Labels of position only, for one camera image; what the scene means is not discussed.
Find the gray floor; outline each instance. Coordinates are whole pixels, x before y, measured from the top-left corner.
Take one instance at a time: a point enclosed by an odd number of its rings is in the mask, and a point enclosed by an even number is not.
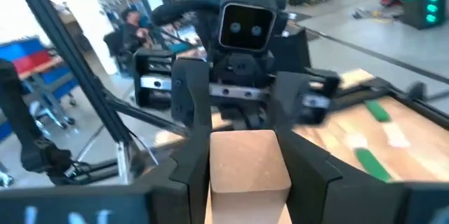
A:
[[[423,77],[403,67],[393,65],[372,57],[354,47],[362,47],[371,52],[408,63],[429,72],[449,77],[444,69],[449,64],[446,56],[449,44],[446,37],[449,33],[449,23],[439,28],[427,31],[417,31],[399,22],[378,22],[375,20],[355,20],[351,13],[355,8],[376,8],[379,0],[331,0],[324,4],[311,7],[292,7],[289,10],[311,15],[312,18],[300,24],[310,29],[323,32],[353,46],[339,44],[329,39],[320,38],[309,43],[311,61],[314,67],[337,72],[362,68],[374,75],[390,81],[395,86],[406,90],[416,81],[427,84],[429,94],[438,94],[449,90],[449,85],[429,77]],[[132,89],[132,81],[118,76],[107,76],[94,55],[88,57],[94,69],[105,86],[115,95],[127,98]],[[52,132],[51,140],[58,146],[70,149],[74,156],[83,156],[86,162],[98,162],[114,157],[114,144],[109,133],[103,129],[101,121],[93,111],[85,95],[78,88],[74,95],[78,107],[70,107],[66,100],[63,105],[71,116],[77,120],[77,125],[66,131],[49,125]],[[449,113],[449,98],[434,101],[435,107]],[[151,145],[157,134],[163,131],[145,124],[137,119],[122,116],[125,124],[136,132],[146,144]],[[0,144],[0,162],[4,163],[14,176],[17,183],[14,187],[51,186],[43,175],[28,173],[20,165],[20,146],[17,138],[11,136]],[[117,179],[101,184],[117,183]]]

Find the wooden block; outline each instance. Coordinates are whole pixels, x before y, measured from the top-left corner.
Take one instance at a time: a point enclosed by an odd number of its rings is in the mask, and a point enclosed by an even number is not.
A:
[[[277,224],[291,187],[273,131],[210,137],[213,224]]]
[[[344,74],[341,75],[341,77],[342,77],[342,83],[340,84],[341,88],[350,88],[354,85],[359,84],[362,81],[367,81],[369,79],[374,78],[373,75],[362,69],[345,72]]]

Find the camera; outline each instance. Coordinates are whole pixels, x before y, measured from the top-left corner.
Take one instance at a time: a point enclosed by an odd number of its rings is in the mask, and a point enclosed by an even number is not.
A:
[[[260,52],[266,49],[276,20],[276,0],[221,0],[219,44]]]

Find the wheel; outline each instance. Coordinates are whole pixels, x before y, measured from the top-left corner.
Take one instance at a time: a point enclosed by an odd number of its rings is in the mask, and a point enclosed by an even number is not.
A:
[[[73,107],[75,107],[75,106],[78,105],[78,103],[76,102],[76,100],[73,99],[73,98],[70,98],[69,104],[70,104],[71,106],[73,106]]]
[[[0,186],[7,188],[14,184],[14,178],[12,176],[6,176],[0,181]]]
[[[66,123],[59,123],[58,126],[64,130],[68,127]]]
[[[70,117],[66,118],[65,121],[67,121],[67,123],[69,125],[75,125],[75,123],[76,123],[75,119],[74,118],[70,118]]]

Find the black cable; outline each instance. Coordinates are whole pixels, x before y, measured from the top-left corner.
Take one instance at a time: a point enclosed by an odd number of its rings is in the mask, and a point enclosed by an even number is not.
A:
[[[182,15],[192,11],[219,14],[220,6],[207,0],[182,0],[166,3],[152,12],[152,22],[164,26],[178,21]]]
[[[131,129],[129,129],[128,127],[127,127],[127,129],[128,129],[129,134],[131,134],[135,138],[139,138],[134,132],[131,131]]]
[[[77,174],[77,173],[84,173],[85,175],[87,175],[88,178],[92,177],[91,176],[92,166],[89,163],[73,161],[72,162],[72,167],[75,169],[75,174]],[[82,171],[81,169],[83,167],[86,167],[87,171]]]

